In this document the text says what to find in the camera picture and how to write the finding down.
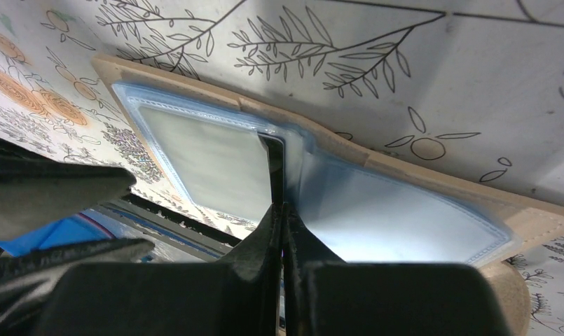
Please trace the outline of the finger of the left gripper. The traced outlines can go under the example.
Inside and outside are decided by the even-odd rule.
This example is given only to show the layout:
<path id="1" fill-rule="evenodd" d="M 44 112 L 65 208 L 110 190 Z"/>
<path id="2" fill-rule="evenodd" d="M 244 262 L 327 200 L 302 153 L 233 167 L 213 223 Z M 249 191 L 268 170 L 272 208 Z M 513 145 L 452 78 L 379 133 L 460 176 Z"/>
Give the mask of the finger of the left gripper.
<path id="1" fill-rule="evenodd" d="M 155 244 L 142 238 L 85 241 L 0 257 L 0 335 L 28 335 L 49 295 L 70 268 L 82 263 L 132 262 Z"/>
<path id="2" fill-rule="evenodd" d="M 121 167 L 0 156 L 0 240 L 121 198 L 135 183 Z"/>

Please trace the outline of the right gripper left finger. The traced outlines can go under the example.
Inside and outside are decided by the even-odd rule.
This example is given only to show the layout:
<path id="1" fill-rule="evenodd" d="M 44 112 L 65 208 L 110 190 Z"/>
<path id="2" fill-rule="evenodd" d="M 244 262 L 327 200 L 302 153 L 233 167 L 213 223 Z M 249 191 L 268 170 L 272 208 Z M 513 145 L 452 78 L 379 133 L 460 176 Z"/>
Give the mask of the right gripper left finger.
<path id="1" fill-rule="evenodd" d="M 58 282 L 35 335 L 276 335 L 281 212 L 214 262 L 87 263 Z"/>

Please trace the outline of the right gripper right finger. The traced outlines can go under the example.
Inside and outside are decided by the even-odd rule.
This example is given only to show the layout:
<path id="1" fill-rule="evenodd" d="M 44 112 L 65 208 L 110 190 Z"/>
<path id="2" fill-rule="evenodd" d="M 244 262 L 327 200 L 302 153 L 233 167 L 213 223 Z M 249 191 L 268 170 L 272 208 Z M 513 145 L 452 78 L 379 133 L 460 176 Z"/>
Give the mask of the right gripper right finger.
<path id="1" fill-rule="evenodd" d="M 488 282 L 453 263 L 346 262 L 282 207 L 288 335 L 509 335 Z"/>

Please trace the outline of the tan card holder wallet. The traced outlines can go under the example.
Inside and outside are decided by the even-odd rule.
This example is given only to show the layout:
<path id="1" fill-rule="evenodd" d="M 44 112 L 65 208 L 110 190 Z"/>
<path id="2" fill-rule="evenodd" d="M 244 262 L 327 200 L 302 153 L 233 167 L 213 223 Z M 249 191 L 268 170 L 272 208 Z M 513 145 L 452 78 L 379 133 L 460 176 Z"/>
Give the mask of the tan card holder wallet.
<path id="1" fill-rule="evenodd" d="M 247 221 L 282 189 L 348 262 L 494 265 L 564 235 L 564 207 L 377 153 L 300 115 L 118 57 L 92 65 L 180 198 Z"/>

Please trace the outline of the single black credit card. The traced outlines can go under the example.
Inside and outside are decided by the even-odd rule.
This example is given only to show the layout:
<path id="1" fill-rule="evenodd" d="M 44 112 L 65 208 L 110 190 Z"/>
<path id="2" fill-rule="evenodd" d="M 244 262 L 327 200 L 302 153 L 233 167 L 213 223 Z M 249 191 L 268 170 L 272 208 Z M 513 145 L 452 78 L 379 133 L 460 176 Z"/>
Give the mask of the single black credit card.
<path id="1" fill-rule="evenodd" d="M 283 140 L 269 134 L 258 133 L 258 136 L 267 150 L 272 203 L 283 204 L 286 188 L 284 172 L 284 142 Z"/>

